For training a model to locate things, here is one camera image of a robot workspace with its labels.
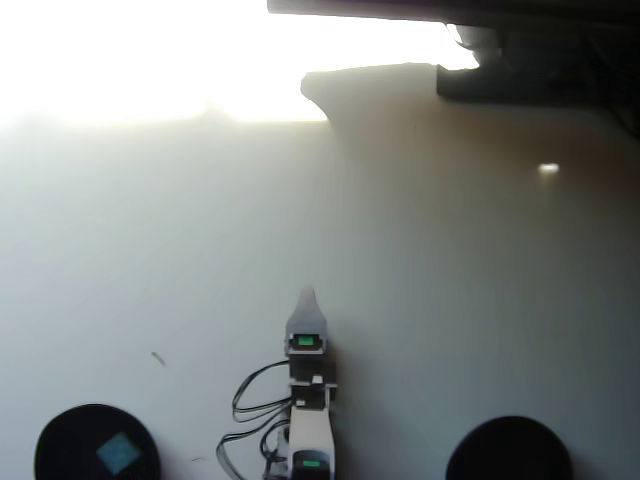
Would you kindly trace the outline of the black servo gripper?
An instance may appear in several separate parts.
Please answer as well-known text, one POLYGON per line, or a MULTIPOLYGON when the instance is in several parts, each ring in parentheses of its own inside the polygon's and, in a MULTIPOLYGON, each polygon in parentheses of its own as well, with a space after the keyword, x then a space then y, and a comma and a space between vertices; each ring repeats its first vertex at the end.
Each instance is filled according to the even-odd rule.
POLYGON ((318 305, 312 286, 307 286, 300 292, 285 331, 284 353, 287 357, 327 354, 327 319, 318 305))

